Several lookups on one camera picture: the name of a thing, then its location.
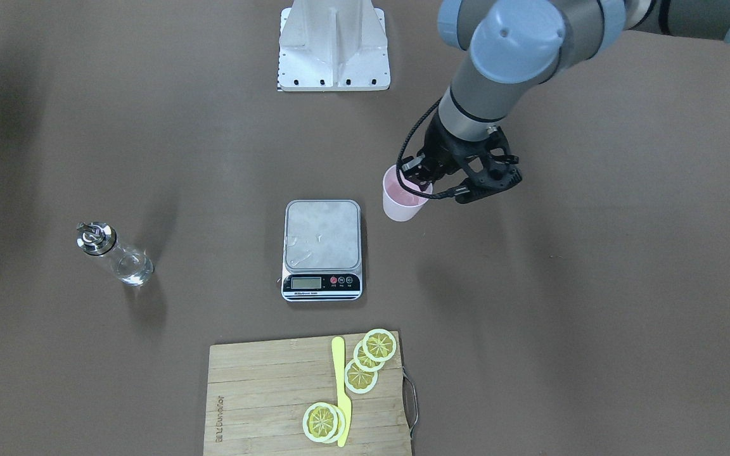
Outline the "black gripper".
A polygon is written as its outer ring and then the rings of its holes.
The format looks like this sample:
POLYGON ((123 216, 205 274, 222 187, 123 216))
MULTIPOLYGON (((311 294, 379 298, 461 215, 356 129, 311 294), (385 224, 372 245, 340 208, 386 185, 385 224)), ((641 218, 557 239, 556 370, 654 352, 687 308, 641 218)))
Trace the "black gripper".
POLYGON ((463 161, 455 159, 458 138, 434 117, 426 128, 422 148, 417 156, 400 159, 403 184, 415 191, 429 191, 433 182, 463 170, 463 161))

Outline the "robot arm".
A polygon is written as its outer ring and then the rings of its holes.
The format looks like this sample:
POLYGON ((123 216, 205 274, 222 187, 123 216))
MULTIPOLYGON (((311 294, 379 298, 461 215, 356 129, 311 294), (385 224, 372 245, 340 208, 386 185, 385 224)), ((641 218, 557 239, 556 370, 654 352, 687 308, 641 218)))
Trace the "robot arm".
POLYGON ((730 1, 444 1, 438 32, 466 57, 423 115, 423 147, 399 153, 398 185, 467 204, 519 184, 501 121, 528 89, 596 57, 626 30, 730 43, 730 1))

